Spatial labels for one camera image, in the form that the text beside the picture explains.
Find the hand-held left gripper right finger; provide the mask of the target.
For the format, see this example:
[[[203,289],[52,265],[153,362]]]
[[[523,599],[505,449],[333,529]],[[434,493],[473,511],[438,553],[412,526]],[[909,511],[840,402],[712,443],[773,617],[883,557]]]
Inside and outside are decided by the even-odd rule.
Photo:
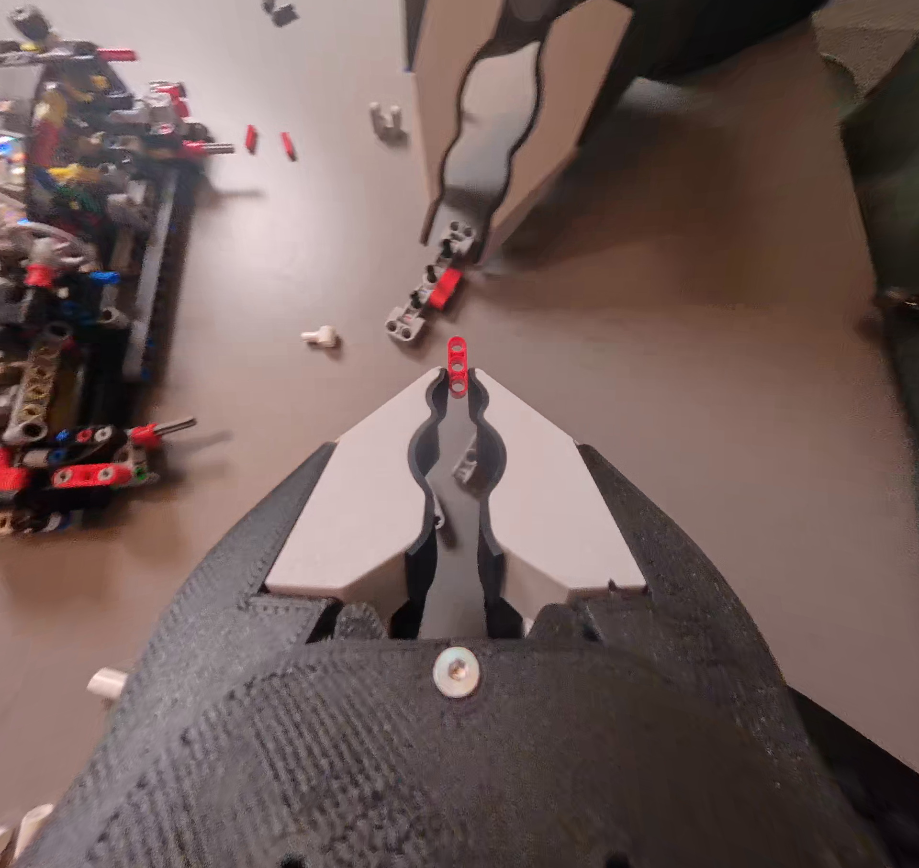
[[[480,369],[468,403],[487,633],[523,634],[547,606],[646,592],[575,439]]]

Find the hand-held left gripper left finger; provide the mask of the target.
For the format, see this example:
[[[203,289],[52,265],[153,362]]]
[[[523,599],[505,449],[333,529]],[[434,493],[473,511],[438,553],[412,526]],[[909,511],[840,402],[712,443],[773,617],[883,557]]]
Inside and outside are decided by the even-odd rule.
[[[344,433],[264,583],[270,594],[364,603],[418,633],[437,571],[440,370]]]

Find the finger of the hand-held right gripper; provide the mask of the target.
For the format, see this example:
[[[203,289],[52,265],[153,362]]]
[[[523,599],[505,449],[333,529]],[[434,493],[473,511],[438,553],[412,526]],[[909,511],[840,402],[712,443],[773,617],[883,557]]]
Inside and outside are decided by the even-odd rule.
[[[537,47],[493,47],[504,0],[402,2],[412,138],[429,197],[421,242],[451,219],[484,236],[532,117]]]
[[[556,19],[538,54],[533,126],[511,162],[481,261],[498,253],[574,159],[587,117],[633,16],[613,0],[585,0]]]

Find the grey lego assembly red piece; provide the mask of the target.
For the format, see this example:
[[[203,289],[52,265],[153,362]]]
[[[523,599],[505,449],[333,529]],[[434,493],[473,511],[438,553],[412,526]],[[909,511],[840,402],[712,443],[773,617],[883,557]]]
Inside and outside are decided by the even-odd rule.
[[[443,312],[453,300],[478,243],[473,226],[458,220],[446,225],[436,244],[428,248],[420,282],[405,304],[386,319],[385,330],[390,338],[409,345],[422,335],[429,315]]]

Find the grey lego fork connector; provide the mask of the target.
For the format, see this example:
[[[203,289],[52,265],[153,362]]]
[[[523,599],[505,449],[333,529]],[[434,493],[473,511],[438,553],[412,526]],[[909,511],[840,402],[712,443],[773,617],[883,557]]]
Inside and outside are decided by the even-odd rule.
[[[370,104],[370,123],[375,137],[387,146],[398,146],[405,142],[403,110],[399,105],[384,107],[379,102]]]

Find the lego car model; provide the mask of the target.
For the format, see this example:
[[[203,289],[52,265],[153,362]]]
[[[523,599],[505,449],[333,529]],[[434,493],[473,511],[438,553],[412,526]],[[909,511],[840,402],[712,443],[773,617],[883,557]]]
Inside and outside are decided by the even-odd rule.
[[[40,9],[2,39],[1,532],[53,534],[155,484],[135,420],[156,370],[167,270],[205,164],[235,152],[181,81],[135,93],[124,47],[61,37]]]

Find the person in green sweatshirt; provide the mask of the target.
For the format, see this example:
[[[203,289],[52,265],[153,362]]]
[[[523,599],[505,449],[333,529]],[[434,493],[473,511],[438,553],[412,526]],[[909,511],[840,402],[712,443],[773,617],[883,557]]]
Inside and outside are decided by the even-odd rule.
[[[853,104],[841,138],[902,405],[918,435],[918,45]]]

